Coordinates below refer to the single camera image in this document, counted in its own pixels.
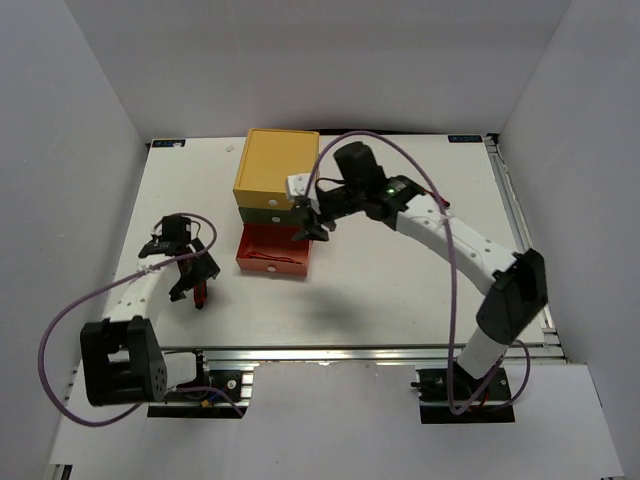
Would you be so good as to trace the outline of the red utility knife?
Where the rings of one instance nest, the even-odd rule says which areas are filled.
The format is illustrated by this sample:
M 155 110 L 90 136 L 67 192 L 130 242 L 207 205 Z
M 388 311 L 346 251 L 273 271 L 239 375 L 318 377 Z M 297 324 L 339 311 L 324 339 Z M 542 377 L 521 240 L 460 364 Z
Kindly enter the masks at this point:
M 451 206 L 450 202 L 446 200 L 444 197 L 428 189 L 425 189 L 424 192 L 429 196 L 431 196 L 436 202 L 439 202 L 444 207 L 445 210 L 450 208 Z
M 289 264 L 296 264 L 296 265 L 302 264 L 301 261 L 291 257 L 269 255 L 269 254 L 258 252 L 258 251 L 249 251 L 246 253 L 245 257 L 248 259 L 255 259 L 255 260 L 265 260 L 265 261 L 289 263 Z
M 204 308 L 205 304 L 208 301 L 208 287 L 206 280 L 197 284 L 193 288 L 193 300 L 196 309 L 201 310 Z

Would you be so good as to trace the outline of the red bottom drawer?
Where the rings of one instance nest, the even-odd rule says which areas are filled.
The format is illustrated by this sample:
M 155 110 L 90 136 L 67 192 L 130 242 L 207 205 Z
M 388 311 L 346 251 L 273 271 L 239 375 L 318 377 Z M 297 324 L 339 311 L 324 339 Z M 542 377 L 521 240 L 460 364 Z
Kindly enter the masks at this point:
M 297 227 L 245 224 L 236 253 L 236 263 L 242 271 L 277 273 L 306 277 L 309 271 L 312 242 L 292 241 Z M 248 259 L 249 251 L 269 255 L 287 256 L 299 260 L 301 265 Z

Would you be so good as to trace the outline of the yellow top drawer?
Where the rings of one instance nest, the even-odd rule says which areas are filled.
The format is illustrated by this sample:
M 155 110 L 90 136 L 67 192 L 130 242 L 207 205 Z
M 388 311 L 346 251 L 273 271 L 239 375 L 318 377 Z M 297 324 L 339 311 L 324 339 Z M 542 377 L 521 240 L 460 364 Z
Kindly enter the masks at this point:
M 234 189 L 233 194 L 239 207 L 250 209 L 289 210 L 293 203 L 284 190 L 262 191 Z

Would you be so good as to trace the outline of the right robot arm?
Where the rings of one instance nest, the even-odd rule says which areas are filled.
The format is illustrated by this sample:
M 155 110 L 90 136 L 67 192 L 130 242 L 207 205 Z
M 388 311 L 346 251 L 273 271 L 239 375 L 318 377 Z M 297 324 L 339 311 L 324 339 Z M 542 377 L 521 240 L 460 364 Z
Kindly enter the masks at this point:
M 362 212 L 418 241 L 462 273 L 483 294 L 477 328 L 455 360 L 453 390 L 472 399 L 488 385 L 487 373 L 548 304 L 543 256 L 533 248 L 511 251 L 446 215 L 446 204 L 404 175 L 389 177 L 360 141 L 339 148 L 341 177 L 323 190 L 309 173 L 285 181 L 291 213 L 302 223 L 297 240 L 328 241 L 337 220 Z

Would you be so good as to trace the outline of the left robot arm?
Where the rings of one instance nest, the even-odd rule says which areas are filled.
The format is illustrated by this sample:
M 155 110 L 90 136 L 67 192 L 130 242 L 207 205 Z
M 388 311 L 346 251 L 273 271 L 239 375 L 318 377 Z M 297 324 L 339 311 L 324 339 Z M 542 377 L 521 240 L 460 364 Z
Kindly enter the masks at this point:
M 86 394 L 93 406 L 160 402 L 180 389 L 199 399 L 211 387 L 211 374 L 198 349 L 162 351 L 154 325 L 172 303 L 193 297 L 200 310 L 208 300 L 207 282 L 220 267 L 192 232 L 201 221 L 191 215 L 163 217 L 138 254 L 136 277 L 99 322 L 80 333 Z

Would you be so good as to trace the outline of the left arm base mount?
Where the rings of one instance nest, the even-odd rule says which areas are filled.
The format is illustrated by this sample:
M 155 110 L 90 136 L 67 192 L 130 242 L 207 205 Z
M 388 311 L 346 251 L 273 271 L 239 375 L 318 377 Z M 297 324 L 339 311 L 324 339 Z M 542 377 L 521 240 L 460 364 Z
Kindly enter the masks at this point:
M 155 419 L 239 420 L 246 413 L 248 373 L 211 362 L 203 350 L 163 352 L 167 389 L 159 403 L 147 407 Z

